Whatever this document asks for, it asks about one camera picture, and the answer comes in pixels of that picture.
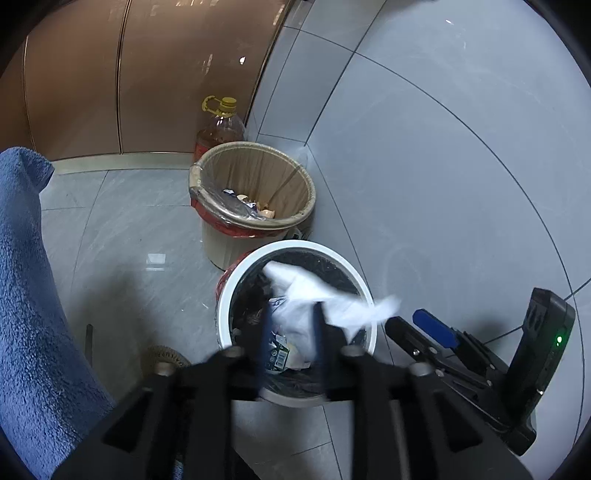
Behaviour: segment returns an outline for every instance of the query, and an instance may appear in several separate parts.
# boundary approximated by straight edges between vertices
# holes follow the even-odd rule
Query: beige trash can
[[[231,189],[267,203],[262,218],[223,192]],[[189,171],[191,205],[203,219],[203,248],[226,270],[242,254],[281,240],[311,214],[316,189],[298,162],[275,148],[230,142],[207,151]]]

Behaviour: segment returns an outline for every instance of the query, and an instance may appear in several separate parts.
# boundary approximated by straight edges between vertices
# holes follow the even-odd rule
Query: crumpled tissue
[[[364,326],[381,324],[393,317],[400,306],[395,297],[368,305],[357,295],[341,292],[294,265],[270,261],[263,267],[263,273],[271,281],[276,296],[271,303],[272,322],[278,333],[295,346],[304,362],[312,362],[316,357],[312,326],[315,303],[323,302],[326,323],[342,328],[347,342]]]

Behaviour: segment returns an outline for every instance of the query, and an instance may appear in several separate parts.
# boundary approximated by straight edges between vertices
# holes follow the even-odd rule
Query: plastic bottle
[[[219,102],[219,106],[213,110],[208,107],[210,100]],[[204,112],[212,115],[207,120],[205,128],[197,132],[193,160],[197,161],[210,148],[216,145],[244,140],[244,124],[236,114],[236,99],[223,97],[221,100],[214,95],[205,97],[202,103]]]

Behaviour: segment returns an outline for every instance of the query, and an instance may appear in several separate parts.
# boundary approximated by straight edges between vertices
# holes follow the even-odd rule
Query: blue towel
[[[41,239],[53,166],[0,154],[0,427],[31,473],[56,467],[112,408],[70,335]]]

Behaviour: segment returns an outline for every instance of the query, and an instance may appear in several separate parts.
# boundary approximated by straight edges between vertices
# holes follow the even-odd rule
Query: bottle handle
[[[222,103],[222,101],[221,101],[221,100],[219,100],[219,99],[217,99],[215,95],[208,95],[207,97],[205,97],[205,98],[203,99],[203,103],[201,104],[201,108],[203,109],[203,111],[204,111],[204,112],[211,112],[211,113],[213,113],[213,114],[216,114],[216,110],[212,110],[212,109],[210,109],[210,108],[207,106],[207,103],[208,103],[210,100],[216,100],[216,101],[218,101],[219,103]]]

